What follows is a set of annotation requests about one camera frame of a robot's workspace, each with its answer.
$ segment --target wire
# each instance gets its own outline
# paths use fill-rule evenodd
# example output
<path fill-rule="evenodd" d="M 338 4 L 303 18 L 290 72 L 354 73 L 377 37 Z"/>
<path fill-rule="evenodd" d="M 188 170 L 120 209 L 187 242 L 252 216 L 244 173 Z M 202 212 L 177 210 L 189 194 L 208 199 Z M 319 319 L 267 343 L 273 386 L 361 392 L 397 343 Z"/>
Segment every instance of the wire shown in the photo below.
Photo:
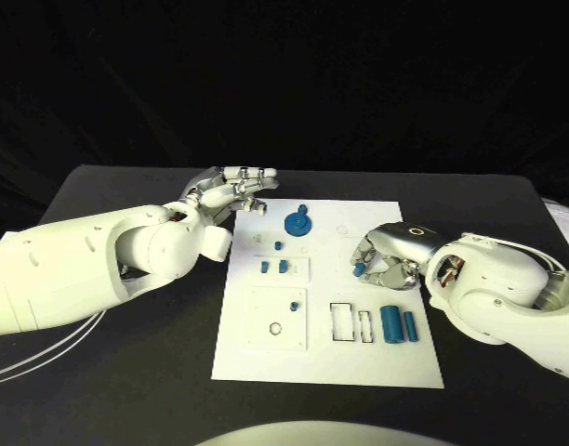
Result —
<path fill-rule="evenodd" d="M 464 236 L 466 236 L 466 235 L 471 235 L 474 237 L 482 237 L 484 239 L 490 240 L 491 242 L 501 243 L 501 244 L 505 244 L 507 246 L 513 246 L 515 248 L 523 249 L 524 251 L 527 251 L 528 253 L 533 253 L 534 255 L 537 255 L 541 258 L 541 260 L 549 265 L 549 268 L 552 271 L 556 270 L 556 267 L 559 268 L 559 271 L 566 271 L 566 267 L 560 264 L 560 262 L 539 249 L 531 248 L 530 246 L 526 246 L 524 244 L 510 242 L 507 240 L 494 239 L 492 237 L 472 234 L 471 232 L 465 232 Z"/>
<path fill-rule="evenodd" d="M 67 351 L 81 342 L 81 340 L 86 338 L 87 334 L 93 331 L 93 328 L 97 326 L 97 324 L 100 323 L 101 317 L 104 316 L 106 311 L 103 311 L 99 314 L 94 314 L 90 319 L 86 321 L 84 325 L 57 343 L 54 344 L 51 347 L 48 347 L 45 350 L 42 350 L 39 353 L 37 353 L 34 356 L 31 356 L 29 358 L 26 358 L 25 360 L 22 360 L 21 362 L 16 362 L 16 364 L 14 364 L 11 367 L 6 367 L 5 369 L 0 370 L 0 374 L 3 374 L 5 372 L 9 372 L 11 370 L 14 370 L 16 367 L 21 367 L 22 365 L 28 364 L 29 362 L 32 362 L 37 358 L 39 358 L 41 356 L 44 356 L 47 353 L 50 353 L 55 348 L 58 348 L 67 341 L 70 341 L 70 339 L 84 330 L 84 328 L 90 325 L 90 323 L 94 321 L 93 325 L 89 327 L 89 329 L 86 330 L 84 334 L 80 336 L 80 338 L 77 339 L 77 341 L 74 342 L 74 344 L 52 358 L 50 358 L 45 362 L 42 362 L 39 365 L 37 365 L 35 367 L 26 369 L 22 373 L 15 374 L 14 376 L 9 376 L 5 379 L 0 379 L 0 383 L 9 381 L 11 379 L 16 378 L 18 376 L 28 374 L 29 372 L 35 371 L 39 367 L 42 367 L 44 365 L 47 365 L 50 362 L 52 362 L 57 358 L 60 358 L 61 355 L 64 355 L 67 353 Z"/>

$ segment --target blue object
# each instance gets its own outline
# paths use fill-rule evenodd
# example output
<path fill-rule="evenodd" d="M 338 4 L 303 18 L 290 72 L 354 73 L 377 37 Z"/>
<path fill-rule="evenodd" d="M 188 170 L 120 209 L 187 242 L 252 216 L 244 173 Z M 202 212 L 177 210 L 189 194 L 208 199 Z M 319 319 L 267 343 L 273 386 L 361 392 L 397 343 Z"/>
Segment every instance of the blue object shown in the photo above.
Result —
<path fill-rule="evenodd" d="M 419 342 L 419 336 L 416 335 L 416 327 L 415 327 L 415 317 L 412 316 L 412 311 L 406 311 L 403 313 L 403 317 L 406 318 L 407 341 Z"/>
<path fill-rule="evenodd" d="M 381 307 L 383 335 L 389 344 L 406 342 L 402 324 L 402 312 L 399 307 L 387 305 Z"/>
<path fill-rule="evenodd" d="M 354 268 L 354 276 L 361 277 L 364 272 L 365 272 L 365 264 L 357 263 Z"/>
<path fill-rule="evenodd" d="M 295 237 L 302 237 L 312 230 L 312 220 L 308 217 L 308 206 L 298 206 L 298 212 L 293 212 L 285 218 L 285 230 Z"/>

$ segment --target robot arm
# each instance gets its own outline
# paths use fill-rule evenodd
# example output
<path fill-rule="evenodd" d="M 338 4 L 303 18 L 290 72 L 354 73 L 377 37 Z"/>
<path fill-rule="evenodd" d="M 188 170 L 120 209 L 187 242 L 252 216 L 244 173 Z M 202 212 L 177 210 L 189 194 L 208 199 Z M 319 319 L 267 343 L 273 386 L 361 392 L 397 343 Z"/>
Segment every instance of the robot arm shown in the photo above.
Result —
<path fill-rule="evenodd" d="M 275 169 L 213 167 L 181 200 L 35 227 L 0 242 L 0 335 L 64 325 L 165 286 L 200 254 L 224 260 L 233 209 L 266 212 L 253 193 Z M 139 270 L 136 277 L 120 274 Z"/>
<path fill-rule="evenodd" d="M 426 228 L 391 223 L 370 231 L 360 243 L 351 257 L 354 274 L 361 282 L 397 290 L 409 289 L 425 275 L 429 303 L 456 328 L 487 344 L 513 344 L 569 377 L 569 271 L 547 272 L 505 244 L 475 234 L 446 243 Z M 390 268 L 367 274 L 377 252 Z M 550 263 L 550 257 L 537 254 Z"/>

